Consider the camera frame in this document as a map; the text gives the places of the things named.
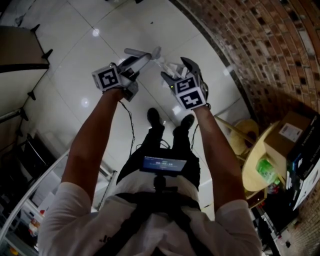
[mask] forearm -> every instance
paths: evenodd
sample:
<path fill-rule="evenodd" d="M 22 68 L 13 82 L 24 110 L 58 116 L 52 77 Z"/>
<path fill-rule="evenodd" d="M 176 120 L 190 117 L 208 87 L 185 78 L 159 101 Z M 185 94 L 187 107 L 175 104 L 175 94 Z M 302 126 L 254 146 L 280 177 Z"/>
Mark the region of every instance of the forearm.
<path fill-rule="evenodd" d="M 237 199 L 245 199 L 241 168 L 226 137 L 206 106 L 194 110 L 212 182 L 214 209 Z"/>
<path fill-rule="evenodd" d="M 68 156 L 61 182 L 71 182 L 83 188 L 91 201 L 94 196 L 102 157 L 109 139 L 112 119 L 121 91 L 105 92 L 77 133 Z"/>

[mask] shirt sleeve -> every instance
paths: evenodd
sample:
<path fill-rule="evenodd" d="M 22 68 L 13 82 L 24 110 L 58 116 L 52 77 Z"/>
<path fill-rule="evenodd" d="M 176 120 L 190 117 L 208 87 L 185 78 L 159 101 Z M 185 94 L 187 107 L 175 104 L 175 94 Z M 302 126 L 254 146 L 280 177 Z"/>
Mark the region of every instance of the shirt sleeve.
<path fill-rule="evenodd" d="M 91 212 L 89 195 L 78 185 L 63 182 L 59 185 L 53 203 L 44 213 L 39 228 L 39 255 L 46 255 L 45 248 L 51 246 L 55 235 L 67 224 Z"/>
<path fill-rule="evenodd" d="M 245 200 L 235 200 L 221 206 L 215 214 L 215 222 L 230 235 L 235 255 L 260 256 L 262 244 L 250 217 Z"/>

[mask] person's left arm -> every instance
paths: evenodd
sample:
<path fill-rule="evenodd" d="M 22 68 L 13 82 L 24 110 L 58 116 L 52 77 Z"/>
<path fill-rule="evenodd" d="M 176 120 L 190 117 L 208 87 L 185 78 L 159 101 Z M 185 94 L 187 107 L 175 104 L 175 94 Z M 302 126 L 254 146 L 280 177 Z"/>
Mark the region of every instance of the person's left arm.
<path fill-rule="evenodd" d="M 107 90 L 80 128 L 70 148 L 61 183 L 78 185 L 89 195 L 91 203 L 111 123 L 118 101 L 122 98 L 120 89 Z"/>

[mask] shoe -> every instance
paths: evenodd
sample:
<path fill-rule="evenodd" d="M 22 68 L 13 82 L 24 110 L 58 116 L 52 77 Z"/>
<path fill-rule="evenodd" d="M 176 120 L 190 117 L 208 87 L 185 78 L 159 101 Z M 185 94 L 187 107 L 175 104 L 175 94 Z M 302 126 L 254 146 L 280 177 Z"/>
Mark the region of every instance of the shoe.
<path fill-rule="evenodd" d="M 180 124 L 180 127 L 182 129 L 186 129 L 187 131 L 191 128 L 191 126 L 194 124 L 195 122 L 195 117 L 193 114 L 188 114 L 187 116 L 185 116 Z"/>
<path fill-rule="evenodd" d="M 146 114 L 146 117 L 151 125 L 151 127 L 161 126 L 159 112 L 154 108 L 150 108 Z"/>

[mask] black pants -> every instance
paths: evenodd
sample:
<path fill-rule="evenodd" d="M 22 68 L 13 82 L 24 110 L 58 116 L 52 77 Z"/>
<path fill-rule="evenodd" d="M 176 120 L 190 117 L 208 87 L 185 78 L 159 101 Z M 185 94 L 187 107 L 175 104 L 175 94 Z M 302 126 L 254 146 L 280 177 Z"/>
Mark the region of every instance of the black pants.
<path fill-rule="evenodd" d="M 164 130 L 165 127 L 163 125 L 153 127 L 149 130 L 141 147 L 131 155 L 123 166 L 116 181 L 117 184 L 125 176 L 141 168 L 143 159 L 148 155 L 148 152 L 160 148 Z M 188 130 L 182 129 L 180 126 L 175 128 L 173 131 L 173 146 L 170 150 L 172 152 L 172 156 L 175 158 L 179 159 L 179 157 L 181 157 L 181 159 L 187 159 L 181 175 L 189 180 L 198 190 L 200 184 L 199 158 L 197 158 L 190 150 L 188 133 Z"/>

